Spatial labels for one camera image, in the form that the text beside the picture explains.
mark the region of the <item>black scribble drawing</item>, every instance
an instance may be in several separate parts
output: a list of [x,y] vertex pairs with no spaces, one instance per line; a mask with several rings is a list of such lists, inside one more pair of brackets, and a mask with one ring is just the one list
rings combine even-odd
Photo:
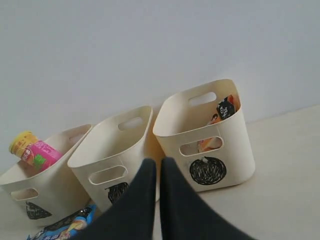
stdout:
[[86,207],[84,209],[81,209],[79,211],[76,211],[75,213],[61,219],[60,221],[57,221],[56,223],[50,225],[50,226],[46,226],[44,228],[44,230],[47,231],[56,231],[59,228],[65,227],[70,225],[76,217],[84,217],[87,218],[89,213],[92,211],[92,209],[90,207]]
[[220,182],[226,176],[227,169],[218,158],[205,156],[191,163],[189,172],[196,183],[212,185]]
[[26,214],[31,220],[44,219],[52,216],[52,214],[32,202],[26,201]]
[[108,199],[110,200],[110,202],[114,204],[128,187],[128,183],[122,182],[112,187],[106,188],[106,190],[109,189]]

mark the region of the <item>cutout handle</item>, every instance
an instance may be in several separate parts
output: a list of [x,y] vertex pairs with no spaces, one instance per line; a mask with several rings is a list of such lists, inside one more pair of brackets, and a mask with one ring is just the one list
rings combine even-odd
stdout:
[[201,94],[195,97],[191,97],[188,100],[188,103],[191,107],[195,107],[202,104],[207,104],[215,101],[217,99],[217,95],[213,92],[207,92],[205,94]]
[[143,119],[139,116],[129,119],[128,121],[124,121],[119,123],[118,128],[120,131],[125,131],[128,129],[135,129],[141,126],[144,123]]
[[34,199],[39,196],[39,193],[34,188],[27,188],[17,191],[12,191],[10,193],[11,197],[16,201]]
[[124,178],[127,174],[128,170],[125,166],[117,165],[95,172],[91,174],[88,179],[93,185],[101,185]]
[[184,156],[202,154],[217,151],[224,146],[224,141],[219,136],[213,136],[199,141],[193,141],[180,146],[180,152]]

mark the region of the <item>storage bin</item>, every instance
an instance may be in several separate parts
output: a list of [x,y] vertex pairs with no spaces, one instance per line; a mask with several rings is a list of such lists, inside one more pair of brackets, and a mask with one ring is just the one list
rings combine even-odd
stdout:
[[126,190],[144,158],[161,158],[157,140],[157,145],[150,141],[152,116],[153,109],[142,106],[105,119],[69,159],[68,166],[101,211]]
[[67,161],[91,129],[92,125],[87,124],[45,140],[63,154],[46,170],[37,174],[33,167],[19,161],[0,177],[0,185],[36,226],[51,225],[89,201]]
[[[214,93],[215,100],[191,105],[191,101]],[[206,125],[218,103],[233,95],[239,109],[229,118]],[[197,191],[206,191],[248,180],[255,171],[255,162],[247,133],[237,88],[232,80],[222,79],[176,93],[162,105],[153,133],[164,153],[173,157]],[[218,149],[183,154],[181,146],[217,137],[222,141]]]

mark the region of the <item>black circle print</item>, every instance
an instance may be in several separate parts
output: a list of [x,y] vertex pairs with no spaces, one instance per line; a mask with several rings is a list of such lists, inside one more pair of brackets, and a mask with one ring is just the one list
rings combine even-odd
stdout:
[[35,205],[32,202],[26,201],[25,205],[26,214],[31,220],[44,219],[52,215],[50,212],[44,210],[43,208]]
[[201,185],[216,184],[227,174],[226,165],[218,158],[209,156],[195,160],[189,171],[192,179]]
[[112,204],[115,203],[120,198],[121,194],[123,194],[128,187],[129,185],[126,182],[122,182],[112,187],[109,187],[108,199],[110,200],[110,202]]

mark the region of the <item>white wall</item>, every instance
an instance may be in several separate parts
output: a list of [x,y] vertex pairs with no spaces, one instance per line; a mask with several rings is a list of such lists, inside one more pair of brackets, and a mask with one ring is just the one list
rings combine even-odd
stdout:
[[0,1],[0,173],[14,136],[235,80],[247,121],[319,104],[317,0]]

